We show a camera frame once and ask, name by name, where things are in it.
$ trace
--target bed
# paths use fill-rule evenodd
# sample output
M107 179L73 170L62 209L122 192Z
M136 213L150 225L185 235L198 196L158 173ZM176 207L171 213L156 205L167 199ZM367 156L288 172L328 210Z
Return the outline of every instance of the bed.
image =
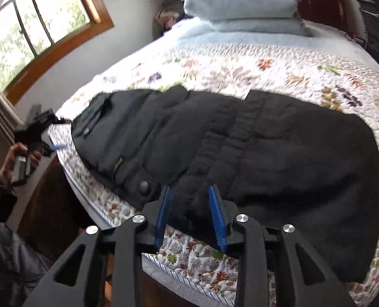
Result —
M245 98L251 89L276 92L359 115L379 149L379 65L345 33L305 22L313 37L257 32L217 32L198 18L177 23L164 37L126 57L80 88L57 111L74 119L99 92L174 84ZM137 211L98 183L82 164L70 125L49 128L58 158L80 203L101 229L121 225ZM168 227L156 255L143 254L143 269L199 306L234 306L238 261ZM268 274L271 305L275 279ZM358 306L379 292L379 239L364 283L347 283Z

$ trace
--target human hand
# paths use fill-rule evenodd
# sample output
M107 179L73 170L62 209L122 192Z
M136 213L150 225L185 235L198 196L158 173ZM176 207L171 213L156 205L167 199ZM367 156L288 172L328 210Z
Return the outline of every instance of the human hand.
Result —
M16 156L20 154L27 153L28 149L22 143L16 143L9 148L8 154L6 155L5 161L2 168L0 169L0 179L2 180L3 186L8 188L10 186L10 181L13 177L13 168L15 166ZM38 151L33 152L30 157L30 166L34 171L41 161L41 153Z

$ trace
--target black leather jacket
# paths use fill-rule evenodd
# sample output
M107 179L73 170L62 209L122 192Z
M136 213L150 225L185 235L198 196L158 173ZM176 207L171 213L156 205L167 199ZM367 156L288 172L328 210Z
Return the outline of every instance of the black leather jacket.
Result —
M0 182L0 306L22 306L51 263L35 252L5 222L16 204L13 189Z

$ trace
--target window pane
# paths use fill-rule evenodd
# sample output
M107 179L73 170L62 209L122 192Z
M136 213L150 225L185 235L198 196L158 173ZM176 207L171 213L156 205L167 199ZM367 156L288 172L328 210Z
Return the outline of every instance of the window pane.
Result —
M0 90L3 91L33 58L10 3L0 11Z
M40 54L50 46L50 41L37 16L33 2L32 0L16 0L16 4L24 28L30 37L30 42L33 44L37 54Z
M54 42L90 22L80 0L36 0Z

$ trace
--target snap button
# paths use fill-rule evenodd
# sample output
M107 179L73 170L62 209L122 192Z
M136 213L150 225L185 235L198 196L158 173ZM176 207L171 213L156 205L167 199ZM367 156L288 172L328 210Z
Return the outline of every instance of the snap button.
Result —
M148 181L144 180L139 183L139 191L142 195L148 194L148 192L150 191L150 184L148 183Z

